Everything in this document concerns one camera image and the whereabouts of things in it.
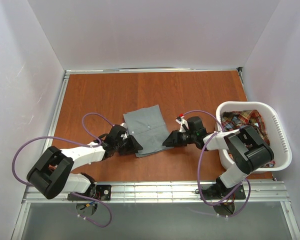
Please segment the grey long sleeve shirt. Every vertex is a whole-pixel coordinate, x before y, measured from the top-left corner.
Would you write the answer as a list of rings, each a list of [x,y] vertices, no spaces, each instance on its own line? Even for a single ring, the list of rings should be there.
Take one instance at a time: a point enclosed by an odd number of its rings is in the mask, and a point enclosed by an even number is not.
[[[169,147],[163,145],[170,132],[159,105],[127,112],[123,115],[123,118],[128,133],[142,146],[142,150],[135,154],[138,158],[169,149]]]

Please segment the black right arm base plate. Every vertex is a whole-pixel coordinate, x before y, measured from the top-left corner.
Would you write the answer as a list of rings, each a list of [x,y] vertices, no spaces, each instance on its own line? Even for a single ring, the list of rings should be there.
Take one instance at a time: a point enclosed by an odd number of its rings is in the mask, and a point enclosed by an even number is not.
[[[215,187],[215,183],[209,186],[204,187],[201,186],[201,192],[206,200],[221,200],[225,196],[227,196],[235,187],[231,188],[222,188],[217,189]],[[244,186],[241,184],[238,188],[227,197],[231,200],[234,198],[235,200],[245,200],[246,199],[246,192],[244,190]]]

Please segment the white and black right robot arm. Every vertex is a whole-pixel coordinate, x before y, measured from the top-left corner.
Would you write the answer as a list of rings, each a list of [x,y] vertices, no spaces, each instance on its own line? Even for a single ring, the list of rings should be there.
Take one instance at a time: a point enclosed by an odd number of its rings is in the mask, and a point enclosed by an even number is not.
[[[186,147],[194,144],[203,151],[226,150],[232,156],[233,164],[213,185],[201,190],[204,197],[226,197],[252,172],[275,158],[269,144],[250,125],[228,132],[208,133],[199,116],[185,119],[181,115],[176,122],[180,124],[180,129],[173,130],[162,143],[163,146]]]

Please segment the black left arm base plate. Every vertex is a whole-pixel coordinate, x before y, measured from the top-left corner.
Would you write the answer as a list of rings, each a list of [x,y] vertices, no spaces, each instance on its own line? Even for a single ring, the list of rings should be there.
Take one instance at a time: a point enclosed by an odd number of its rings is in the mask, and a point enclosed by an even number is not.
[[[109,201],[111,199],[112,186],[109,184],[93,184],[85,193],[78,193],[81,196]]]

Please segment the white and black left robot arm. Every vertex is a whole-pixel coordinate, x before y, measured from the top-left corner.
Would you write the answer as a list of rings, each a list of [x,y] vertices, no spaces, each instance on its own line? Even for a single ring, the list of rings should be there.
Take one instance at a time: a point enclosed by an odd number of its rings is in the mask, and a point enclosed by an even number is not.
[[[74,148],[48,147],[28,172],[26,179],[48,200],[61,192],[77,193],[89,198],[99,198],[97,181],[86,173],[73,170],[111,158],[135,154],[143,147],[123,125],[115,124],[109,133],[93,142]]]

